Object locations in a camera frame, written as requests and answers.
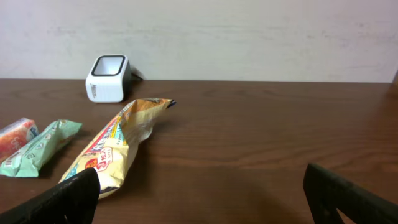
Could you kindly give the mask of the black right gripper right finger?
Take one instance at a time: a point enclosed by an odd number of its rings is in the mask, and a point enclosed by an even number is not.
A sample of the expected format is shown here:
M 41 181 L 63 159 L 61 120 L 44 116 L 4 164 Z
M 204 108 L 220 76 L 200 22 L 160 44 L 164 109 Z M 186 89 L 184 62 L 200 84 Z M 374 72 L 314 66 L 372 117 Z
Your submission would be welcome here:
M 340 212 L 355 223 L 397 224 L 397 205 L 335 173 L 309 164 L 303 189 L 315 223 L 343 223 Z

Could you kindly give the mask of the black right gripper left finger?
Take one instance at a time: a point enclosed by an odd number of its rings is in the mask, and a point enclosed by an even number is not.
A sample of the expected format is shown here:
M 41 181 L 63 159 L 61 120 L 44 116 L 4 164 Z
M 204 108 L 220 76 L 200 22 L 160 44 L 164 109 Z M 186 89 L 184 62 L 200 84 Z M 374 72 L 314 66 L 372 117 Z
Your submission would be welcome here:
M 94 168 L 85 169 L 1 214 L 5 223 L 91 223 L 100 194 Z

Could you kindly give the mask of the yellow snack bag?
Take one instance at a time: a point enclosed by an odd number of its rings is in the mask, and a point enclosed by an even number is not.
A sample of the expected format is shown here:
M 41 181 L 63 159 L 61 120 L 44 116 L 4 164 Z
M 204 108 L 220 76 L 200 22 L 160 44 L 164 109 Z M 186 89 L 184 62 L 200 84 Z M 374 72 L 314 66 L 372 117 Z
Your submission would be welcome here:
M 150 137 L 156 119 L 175 100 L 164 98 L 136 99 L 128 103 L 81 151 L 60 179 L 94 168 L 100 182 L 99 198 L 121 188 L 138 147 Z

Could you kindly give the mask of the teal snack packet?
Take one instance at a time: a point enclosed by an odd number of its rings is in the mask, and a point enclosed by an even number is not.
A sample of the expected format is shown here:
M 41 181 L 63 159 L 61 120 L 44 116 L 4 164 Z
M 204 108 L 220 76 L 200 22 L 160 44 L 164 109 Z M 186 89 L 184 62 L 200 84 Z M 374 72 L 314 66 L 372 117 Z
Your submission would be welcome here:
M 43 132 L 1 163 L 1 175 L 38 177 L 43 165 L 66 146 L 82 126 L 81 123 L 65 119 L 52 122 Z

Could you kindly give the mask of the orange snack packet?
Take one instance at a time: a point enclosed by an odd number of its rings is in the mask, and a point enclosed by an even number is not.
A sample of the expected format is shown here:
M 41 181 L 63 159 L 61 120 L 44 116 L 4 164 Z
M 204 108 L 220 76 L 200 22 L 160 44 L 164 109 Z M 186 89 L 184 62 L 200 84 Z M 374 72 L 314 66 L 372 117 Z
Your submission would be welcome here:
M 3 128 L 1 130 L 1 162 L 33 140 L 38 134 L 35 121 L 27 118 L 21 118 Z

